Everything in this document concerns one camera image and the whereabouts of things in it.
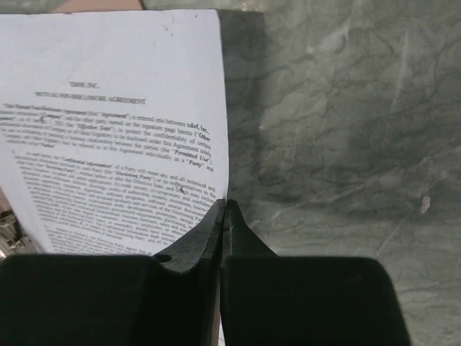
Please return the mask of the pink brown file folder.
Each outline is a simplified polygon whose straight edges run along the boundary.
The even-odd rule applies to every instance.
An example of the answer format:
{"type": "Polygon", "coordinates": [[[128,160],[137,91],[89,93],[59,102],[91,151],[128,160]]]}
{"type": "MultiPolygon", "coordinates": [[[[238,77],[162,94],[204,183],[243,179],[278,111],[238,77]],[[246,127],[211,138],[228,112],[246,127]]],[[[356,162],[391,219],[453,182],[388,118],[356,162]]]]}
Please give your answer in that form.
{"type": "Polygon", "coordinates": [[[144,10],[138,0],[1,0],[2,14],[47,14],[144,10]]]}

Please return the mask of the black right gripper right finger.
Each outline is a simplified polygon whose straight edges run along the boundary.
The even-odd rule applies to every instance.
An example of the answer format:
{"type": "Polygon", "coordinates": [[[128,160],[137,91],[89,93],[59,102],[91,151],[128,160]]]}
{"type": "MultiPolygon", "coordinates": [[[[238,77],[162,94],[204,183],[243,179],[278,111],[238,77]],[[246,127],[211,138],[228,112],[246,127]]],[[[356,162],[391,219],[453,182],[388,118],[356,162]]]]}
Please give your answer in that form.
{"type": "Polygon", "coordinates": [[[227,345],[409,345],[392,281],[366,257],[279,256],[226,205],[220,309],[227,345]]]}

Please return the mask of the white printed paper stack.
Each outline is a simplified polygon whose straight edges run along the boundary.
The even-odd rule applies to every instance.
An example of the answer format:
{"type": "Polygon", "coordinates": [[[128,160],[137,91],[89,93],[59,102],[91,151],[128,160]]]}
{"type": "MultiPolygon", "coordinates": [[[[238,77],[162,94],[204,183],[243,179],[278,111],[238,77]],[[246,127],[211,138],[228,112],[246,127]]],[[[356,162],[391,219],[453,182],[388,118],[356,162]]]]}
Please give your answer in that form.
{"type": "Polygon", "coordinates": [[[1,16],[1,188],[40,252],[154,254],[228,170],[215,10],[1,16]]]}

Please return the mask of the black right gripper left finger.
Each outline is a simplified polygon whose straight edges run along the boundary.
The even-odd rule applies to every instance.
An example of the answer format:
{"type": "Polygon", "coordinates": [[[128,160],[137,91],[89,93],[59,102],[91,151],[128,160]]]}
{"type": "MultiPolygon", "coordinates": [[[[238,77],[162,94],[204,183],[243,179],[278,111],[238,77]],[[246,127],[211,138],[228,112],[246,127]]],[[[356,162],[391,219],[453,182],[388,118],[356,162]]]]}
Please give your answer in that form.
{"type": "Polygon", "coordinates": [[[3,345],[216,345],[224,202],[155,255],[1,263],[3,345]]]}

